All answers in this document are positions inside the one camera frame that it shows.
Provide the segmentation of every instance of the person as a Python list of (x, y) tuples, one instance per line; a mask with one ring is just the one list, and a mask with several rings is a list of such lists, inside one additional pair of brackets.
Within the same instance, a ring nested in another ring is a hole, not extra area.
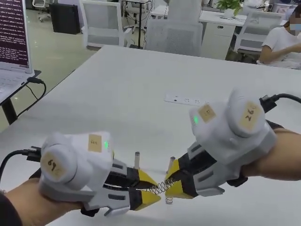
[[(301, 135), (268, 122), (277, 135), (269, 154), (242, 167), (245, 177), (261, 176), (277, 180), (301, 180)], [(44, 226), (81, 203), (55, 202), (38, 191), (39, 178), (32, 178), (0, 195), (1, 226)]]
[(258, 64), (301, 70), (301, 4), (282, 27), (272, 29), (264, 43)]

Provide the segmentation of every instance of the metal spring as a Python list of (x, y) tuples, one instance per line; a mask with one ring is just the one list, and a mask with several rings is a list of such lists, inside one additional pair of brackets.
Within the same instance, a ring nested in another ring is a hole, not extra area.
[(146, 189), (147, 192), (151, 192), (153, 194), (161, 194), (166, 192), (173, 184), (175, 183), (173, 178), (169, 178), (166, 181), (162, 181), (158, 184), (158, 186), (152, 186)]
[(166, 204), (171, 205), (171, 204), (173, 204), (173, 202), (174, 202), (173, 197), (165, 196), (165, 203)]

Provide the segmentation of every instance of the wrist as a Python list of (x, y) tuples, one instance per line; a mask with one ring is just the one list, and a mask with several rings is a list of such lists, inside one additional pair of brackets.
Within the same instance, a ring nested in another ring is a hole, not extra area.
[(6, 197), (16, 209), (23, 226), (44, 226), (69, 211), (81, 209), (76, 202), (56, 202), (39, 193), (39, 180), (30, 179), (8, 192)]

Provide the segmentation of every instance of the paper label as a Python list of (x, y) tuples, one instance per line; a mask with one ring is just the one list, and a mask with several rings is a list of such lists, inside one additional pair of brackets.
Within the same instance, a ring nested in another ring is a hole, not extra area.
[(202, 106), (198, 110), (198, 114), (201, 116), (201, 118), (205, 123), (209, 122), (211, 119), (216, 117), (214, 110), (208, 104)]
[(251, 101), (246, 103), (244, 113), (240, 118), (239, 125), (247, 130), (252, 131), (254, 125), (258, 120), (258, 116), (261, 113), (261, 109), (257, 104)]
[(65, 174), (64, 167), (50, 152), (47, 152), (45, 155), (42, 156), (41, 166), (48, 174), (53, 176), (56, 180), (59, 180)]
[(89, 134), (88, 151), (102, 152), (102, 136)]

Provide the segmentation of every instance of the floor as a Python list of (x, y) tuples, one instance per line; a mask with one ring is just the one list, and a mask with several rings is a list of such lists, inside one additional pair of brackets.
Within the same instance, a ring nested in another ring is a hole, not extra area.
[[(33, 69), (42, 71), (39, 78), (46, 83), (47, 90), (50, 91), (96, 51), (83, 47), (81, 34), (54, 33), (51, 20), (45, 20), (41, 23), (37, 13), (37, 11), (32, 10), (26, 11), (30, 54)], [(135, 44), (138, 43), (137, 34), (138, 30), (132, 37)], [(29, 86), (38, 97), (43, 92), (41, 85), (30, 84)], [(25, 87), (12, 97), (12, 101), (18, 114), (32, 104), (35, 98)], [(2, 108), (0, 108), (0, 131), (3, 131), (7, 126), (8, 122)]]

